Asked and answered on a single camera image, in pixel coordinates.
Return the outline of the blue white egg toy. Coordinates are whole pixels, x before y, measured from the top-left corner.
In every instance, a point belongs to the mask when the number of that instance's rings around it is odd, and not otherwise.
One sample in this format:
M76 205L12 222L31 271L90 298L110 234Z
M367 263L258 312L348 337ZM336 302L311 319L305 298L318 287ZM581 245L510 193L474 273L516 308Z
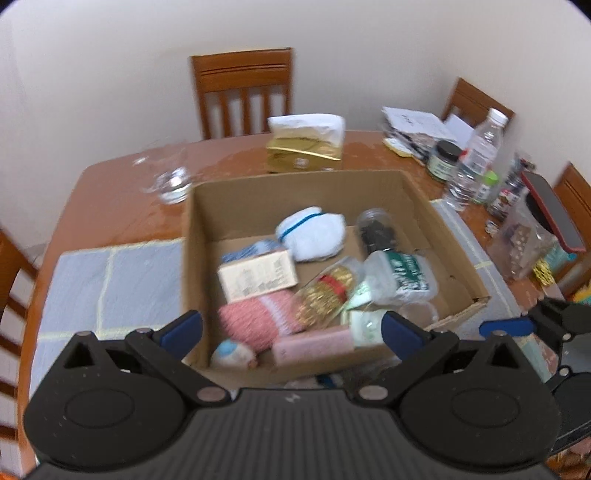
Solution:
M211 368L217 369L252 370L257 364L256 352L249 345L231 339L219 343L209 361Z

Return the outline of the white labelled plastic bottle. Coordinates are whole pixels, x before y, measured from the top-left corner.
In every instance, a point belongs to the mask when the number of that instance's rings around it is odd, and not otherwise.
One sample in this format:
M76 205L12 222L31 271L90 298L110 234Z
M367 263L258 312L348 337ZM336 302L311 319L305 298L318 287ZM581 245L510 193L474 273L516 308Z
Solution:
M439 284L429 261L418 254L376 251L363 263L373 303L402 306L429 302L439 293Z

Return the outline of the pink knitted sock roll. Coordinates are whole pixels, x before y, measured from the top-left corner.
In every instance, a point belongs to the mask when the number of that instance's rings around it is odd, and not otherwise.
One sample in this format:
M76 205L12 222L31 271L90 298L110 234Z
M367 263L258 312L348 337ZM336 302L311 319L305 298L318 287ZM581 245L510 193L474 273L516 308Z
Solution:
M223 305L218 309L218 318L229 338L256 353L270 349L277 338L304 331L294 314L294 293L290 290Z

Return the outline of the pink rectangular box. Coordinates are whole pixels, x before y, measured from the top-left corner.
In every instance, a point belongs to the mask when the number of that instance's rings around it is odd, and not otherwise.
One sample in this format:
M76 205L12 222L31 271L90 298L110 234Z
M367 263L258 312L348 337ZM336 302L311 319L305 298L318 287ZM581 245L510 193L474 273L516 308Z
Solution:
M353 335L346 326L280 337L271 346L271 354L277 366L325 359L348 354L354 350Z

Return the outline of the jar with gold ornaments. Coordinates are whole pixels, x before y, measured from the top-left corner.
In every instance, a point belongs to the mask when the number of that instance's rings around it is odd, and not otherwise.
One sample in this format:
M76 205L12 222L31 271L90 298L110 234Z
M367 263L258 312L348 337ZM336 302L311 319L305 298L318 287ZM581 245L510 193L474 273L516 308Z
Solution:
M304 330L328 327L365 277L363 263L353 257L325 268L294 295L294 320Z

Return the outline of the cream patterned box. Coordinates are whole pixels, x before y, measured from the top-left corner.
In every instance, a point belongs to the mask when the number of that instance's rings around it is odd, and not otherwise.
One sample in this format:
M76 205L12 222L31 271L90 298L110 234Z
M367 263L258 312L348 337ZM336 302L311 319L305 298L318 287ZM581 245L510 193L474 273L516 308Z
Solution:
M287 250L224 263L217 268L217 276L228 303L270 294L298 284L297 269Z

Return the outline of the clear jar dark contents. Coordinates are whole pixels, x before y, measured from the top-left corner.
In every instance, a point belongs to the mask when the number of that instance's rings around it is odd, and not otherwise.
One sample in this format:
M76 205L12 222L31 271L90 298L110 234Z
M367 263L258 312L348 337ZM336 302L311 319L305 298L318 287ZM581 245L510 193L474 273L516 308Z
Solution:
M396 251L398 248L393 219L382 208L370 208L359 215L356 219L356 236L366 256L376 251Z

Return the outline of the white blue-striped sock ball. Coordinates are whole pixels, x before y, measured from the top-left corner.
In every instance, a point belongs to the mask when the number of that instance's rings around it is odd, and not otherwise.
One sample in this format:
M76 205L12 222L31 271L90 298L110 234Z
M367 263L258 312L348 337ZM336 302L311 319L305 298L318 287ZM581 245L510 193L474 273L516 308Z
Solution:
M276 226L276 239L297 263L328 260L344 247L346 218L318 206L304 208Z

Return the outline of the green white tissue pack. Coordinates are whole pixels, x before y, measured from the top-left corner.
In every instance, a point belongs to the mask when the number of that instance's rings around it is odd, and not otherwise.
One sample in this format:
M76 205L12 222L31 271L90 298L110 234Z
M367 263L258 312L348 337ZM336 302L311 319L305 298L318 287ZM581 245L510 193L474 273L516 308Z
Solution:
M382 320L386 313L384 309L346 312L344 319L349 326L356 348L374 347L384 343Z

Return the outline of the blue grey sock roll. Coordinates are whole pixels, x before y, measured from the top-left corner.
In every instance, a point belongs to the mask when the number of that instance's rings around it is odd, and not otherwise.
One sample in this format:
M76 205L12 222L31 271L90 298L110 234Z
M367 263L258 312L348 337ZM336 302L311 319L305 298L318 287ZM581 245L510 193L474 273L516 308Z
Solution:
M266 238L256 241L242 249L225 253L221 256L222 263L235 262L260 255L266 255L283 249L283 244L274 239Z

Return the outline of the teal packet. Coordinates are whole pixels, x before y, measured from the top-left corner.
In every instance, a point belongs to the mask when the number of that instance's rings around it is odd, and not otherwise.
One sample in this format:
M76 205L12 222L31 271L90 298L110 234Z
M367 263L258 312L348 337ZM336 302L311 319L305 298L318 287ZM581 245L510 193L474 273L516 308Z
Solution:
M556 243L544 257L553 276L556 276L563 267L577 258L577 253L565 251L559 243Z

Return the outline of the green cap small bottle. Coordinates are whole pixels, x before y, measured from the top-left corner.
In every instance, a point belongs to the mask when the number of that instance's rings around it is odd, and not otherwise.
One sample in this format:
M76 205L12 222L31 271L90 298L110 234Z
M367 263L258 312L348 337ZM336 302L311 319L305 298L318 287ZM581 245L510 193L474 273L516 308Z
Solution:
M484 204L488 201L493 188L498 184L499 177L494 170L489 170L483 177L482 183L473 199L475 204Z

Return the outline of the wooden chair back right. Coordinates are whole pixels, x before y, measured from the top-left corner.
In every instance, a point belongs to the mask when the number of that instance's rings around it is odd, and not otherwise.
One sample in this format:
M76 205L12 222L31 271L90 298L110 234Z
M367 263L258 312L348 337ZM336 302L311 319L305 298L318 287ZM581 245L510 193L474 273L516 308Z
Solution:
M507 125L511 123L515 116L513 110L498 102L464 78L458 77L441 119L447 120L451 115L456 115L471 127L476 127L486 120L490 109L496 109L502 112L508 118Z

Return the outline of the gold tissue box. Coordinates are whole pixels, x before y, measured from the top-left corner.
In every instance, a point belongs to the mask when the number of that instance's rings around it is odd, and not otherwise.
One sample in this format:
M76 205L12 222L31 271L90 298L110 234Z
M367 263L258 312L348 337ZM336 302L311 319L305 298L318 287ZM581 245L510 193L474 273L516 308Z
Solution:
M327 113L273 116L266 143L270 173L342 170L346 120Z

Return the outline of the wooden chair at back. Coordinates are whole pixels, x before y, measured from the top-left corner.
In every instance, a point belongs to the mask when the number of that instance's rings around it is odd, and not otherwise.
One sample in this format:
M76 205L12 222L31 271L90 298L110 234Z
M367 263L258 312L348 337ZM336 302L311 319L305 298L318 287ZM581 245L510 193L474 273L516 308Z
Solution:
M294 49L245 50L189 58L202 137L213 138L208 101L217 100L221 112L221 135L233 135L229 94L242 104L242 133L252 135L252 94L262 101L262 131L270 131L271 95L283 95L283 114L293 113Z

